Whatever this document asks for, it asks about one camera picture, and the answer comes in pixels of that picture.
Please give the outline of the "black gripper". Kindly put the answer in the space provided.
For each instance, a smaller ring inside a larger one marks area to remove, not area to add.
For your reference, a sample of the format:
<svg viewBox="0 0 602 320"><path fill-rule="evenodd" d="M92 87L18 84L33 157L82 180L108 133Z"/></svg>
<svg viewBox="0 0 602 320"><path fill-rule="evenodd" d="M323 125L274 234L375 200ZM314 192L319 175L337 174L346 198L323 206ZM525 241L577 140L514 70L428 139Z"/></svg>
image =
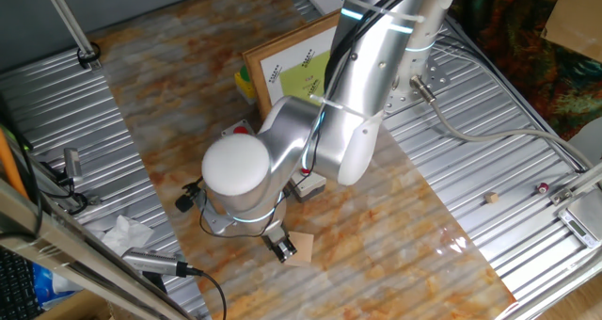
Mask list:
<svg viewBox="0 0 602 320"><path fill-rule="evenodd" d="M296 253L296 247L291 242L290 235L283 224L271 227L261 239L275 253L281 263L286 262Z"/></svg>

